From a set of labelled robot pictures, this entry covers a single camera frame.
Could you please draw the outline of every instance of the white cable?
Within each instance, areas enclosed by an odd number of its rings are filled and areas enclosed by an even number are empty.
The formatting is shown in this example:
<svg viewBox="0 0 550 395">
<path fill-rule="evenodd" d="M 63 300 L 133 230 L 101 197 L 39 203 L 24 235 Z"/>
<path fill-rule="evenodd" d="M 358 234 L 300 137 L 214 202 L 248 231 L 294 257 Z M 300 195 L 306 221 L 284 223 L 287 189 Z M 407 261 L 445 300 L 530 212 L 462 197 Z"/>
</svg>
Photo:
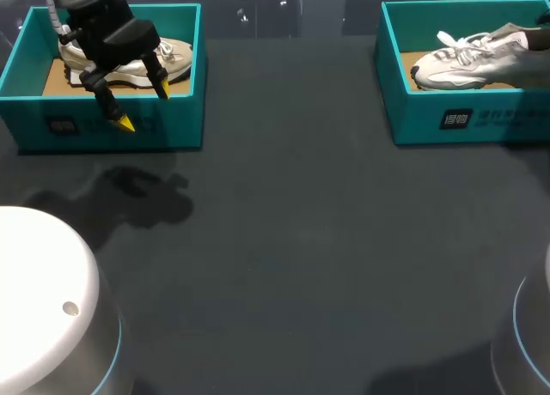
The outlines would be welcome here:
<svg viewBox="0 0 550 395">
<path fill-rule="evenodd" d="M 55 8 L 54 0 L 46 0 L 46 5 L 48 6 L 48 11 L 50 12 L 50 20 L 52 21 L 53 29 L 57 34 L 66 34 L 63 24 L 59 20 L 58 11 Z"/>
</svg>

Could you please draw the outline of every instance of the cardboard box bottom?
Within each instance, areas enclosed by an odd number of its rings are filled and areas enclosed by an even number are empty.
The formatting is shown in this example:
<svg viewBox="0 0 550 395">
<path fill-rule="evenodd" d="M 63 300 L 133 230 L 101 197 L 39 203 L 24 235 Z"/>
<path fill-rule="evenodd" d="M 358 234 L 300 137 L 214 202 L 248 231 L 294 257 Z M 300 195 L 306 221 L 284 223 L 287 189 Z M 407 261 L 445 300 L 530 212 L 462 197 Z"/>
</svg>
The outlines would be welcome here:
<svg viewBox="0 0 550 395">
<path fill-rule="evenodd" d="M 170 85 L 170 94 L 188 94 L 191 81 L 189 78 L 182 82 Z M 116 95 L 138 95 L 155 94 L 152 88 L 133 88 L 126 85 L 109 86 L 113 94 Z M 46 80 L 46 85 L 42 96 L 86 96 L 93 95 L 84 90 L 84 87 L 72 86 L 65 77 L 65 67 L 60 58 L 53 59 L 50 74 Z"/>
</svg>

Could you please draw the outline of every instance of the teal box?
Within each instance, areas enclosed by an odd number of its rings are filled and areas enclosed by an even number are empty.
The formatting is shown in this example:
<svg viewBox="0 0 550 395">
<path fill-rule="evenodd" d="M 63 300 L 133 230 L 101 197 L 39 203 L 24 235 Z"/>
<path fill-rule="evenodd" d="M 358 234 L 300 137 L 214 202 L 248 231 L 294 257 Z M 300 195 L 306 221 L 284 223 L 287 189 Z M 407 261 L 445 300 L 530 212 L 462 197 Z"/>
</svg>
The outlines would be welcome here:
<svg viewBox="0 0 550 395">
<path fill-rule="evenodd" d="M 400 58 L 443 47 L 440 30 L 459 39 L 508 22 L 534 27 L 549 9 L 548 0 L 383 3 L 375 64 L 395 144 L 550 141 L 550 89 L 414 91 Z"/>
<path fill-rule="evenodd" d="M 110 125 L 93 95 L 42 97 L 58 38 L 45 7 L 32 7 L 0 78 L 0 117 L 26 152 L 147 151 L 199 148 L 202 143 L 206 50 L 199 4 L 132 5 L 162 37 L 193 45 L 188 94 L 116 96 L 136 133 Z"/>
</svg>

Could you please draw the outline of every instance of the shoelace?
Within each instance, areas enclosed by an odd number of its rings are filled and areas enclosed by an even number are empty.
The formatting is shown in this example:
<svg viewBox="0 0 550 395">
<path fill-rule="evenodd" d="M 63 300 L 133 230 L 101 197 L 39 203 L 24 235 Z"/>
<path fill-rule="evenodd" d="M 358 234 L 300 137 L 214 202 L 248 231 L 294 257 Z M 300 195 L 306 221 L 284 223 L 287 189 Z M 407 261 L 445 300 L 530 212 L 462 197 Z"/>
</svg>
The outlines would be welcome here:
<svg viewBox="0 0 550 395">
<path fill-rule="evenodd" d="M 472 63 L 479 55 L 490 56 L 494 50 L 487 46 L 490 40 L 489 33 L 477 33 L 462 39 L 455 40 L 445 32 L 439 32 L 437 38 L 447 47 L 455 49 L 456 60 L 466 66 Z"/>
<path fill-rule="evenodd" d="M 161 56 L 165 61 L 174 57 L 174 46 L 169 44 L 167 41 L 161 40 L 158 50 L 161 52 Z"/>
</svg>

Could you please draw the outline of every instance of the dark background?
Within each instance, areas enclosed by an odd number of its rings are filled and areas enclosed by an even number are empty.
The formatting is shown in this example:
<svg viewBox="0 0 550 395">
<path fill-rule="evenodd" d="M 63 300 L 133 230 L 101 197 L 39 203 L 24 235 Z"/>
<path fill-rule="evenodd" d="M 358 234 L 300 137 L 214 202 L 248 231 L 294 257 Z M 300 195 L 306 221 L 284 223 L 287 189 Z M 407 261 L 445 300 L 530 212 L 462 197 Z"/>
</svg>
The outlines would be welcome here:
<svg viewBox="0 0 550 395">
<path fill-rule="evenodd" d="M 0 204 L 94 249 L 136 394 L 493 395 L 488 342 L 550 242 L 547 149 L 396 148 L 381 0 L 131 1 L 205 6 L 203 149 L 23 156 L 0 124 Z M 4 61 L 41 2 L 0 11 Z"/>
</svg>

